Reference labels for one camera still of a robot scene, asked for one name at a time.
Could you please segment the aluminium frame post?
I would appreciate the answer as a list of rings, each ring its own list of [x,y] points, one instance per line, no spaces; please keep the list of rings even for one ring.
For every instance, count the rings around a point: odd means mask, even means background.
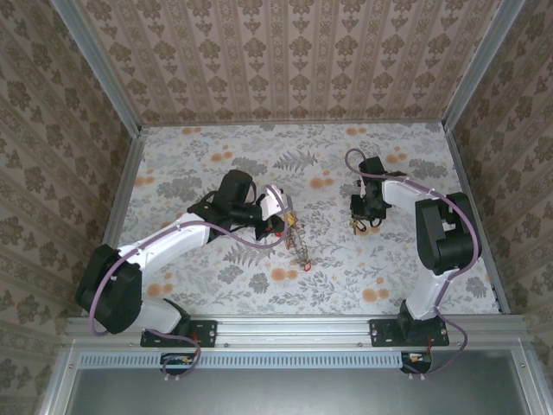
[[[445,131],[452,131],[458,122],[524,3],[525,0],[501,0],[442,117]]]
[[[79,352],[62,349],[44,394],[39,415],[66,415],[74,382],[78,372]]]
[[[530,415],[553,415],[550,393],[542,364],[533,350],[512,350],[512,359]]]
[[[99,81],[126,130],[135,138],[140,135],[142,123],[128,99],[123,84],[111,68],[108,55],[100,47],[92,26],[86,22],[76,0],[51,0],[69,34]]]

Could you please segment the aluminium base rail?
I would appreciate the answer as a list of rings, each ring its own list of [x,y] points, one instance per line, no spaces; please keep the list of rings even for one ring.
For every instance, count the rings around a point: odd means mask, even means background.
[[[217,322],[217,350],[368,349],[376,320],[387,316],[197,316]],[[511,349],[531,342],[524,318],[515,315],[453,315],[448,320],[467,332],[468,350]],[[139,349],[141,330],[119,335],[91,334],[85,317],[71,318],[61,340],[63,349],[121,351]]]

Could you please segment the round metal disc with keyrings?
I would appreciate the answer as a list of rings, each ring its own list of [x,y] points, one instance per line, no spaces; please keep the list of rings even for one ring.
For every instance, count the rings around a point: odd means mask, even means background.
[[[303,265],[306,262],[308,261],[311,262],[311,259],[308,255],[307,245],[302,240],[302,236],[300,235],[298,225],[296,225],[295,227],[288,227],[285,243],[286,243],[287,249],[295,253],[297,263],[300,265],[302,269],[303,269]]]

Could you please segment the grey metal panel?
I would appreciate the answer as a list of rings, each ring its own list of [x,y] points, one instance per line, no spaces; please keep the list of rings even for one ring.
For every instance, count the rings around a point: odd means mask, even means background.
[[[85,370],[67,415],[530,415],[512,372],[411,380],[374,369]]]

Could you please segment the aluminium side rail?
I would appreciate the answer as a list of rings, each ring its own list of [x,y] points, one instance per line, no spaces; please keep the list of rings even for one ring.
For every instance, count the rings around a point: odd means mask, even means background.
[[[143,159],[147,135],[148,128],[142,128],[130,142],[129,153],[125,160],[103,237],[103,243],[112,247],[118,246],[119,238],[123,231],[125,215],[134,188],[134,182],[137,178],[137,172]]]
[[[510,315],[512,311],[508,304],[505,290],[503,289],[501,279],[498,273],[498,269],[496,267],[496,264],[493,258],[492,250],[486,237],[486,232],[483,227],[480,214],[477,209],[476,201],[474,199],[474,195],[470,187],[470,183],[467,178],[467,174],[465,172],[463,162],[461,160],[461,154],[454,140],[454,134],[452,130],[448,128],[446,125],[443,126],[443,130],[444,130],[445,138],[447,140],[448,147],[453,159],[455,171],[459,178],[461,188],[467,194],[472,210],[474,212],[475,224],[479,232],[480,242],[482,247],[481,257],[483,258],[484,264],[486,266],[486,270],[490,277],[490,284],[492,286],[493,293],[496,298],[496,303],[499,306],[499,312],[501,314]]]

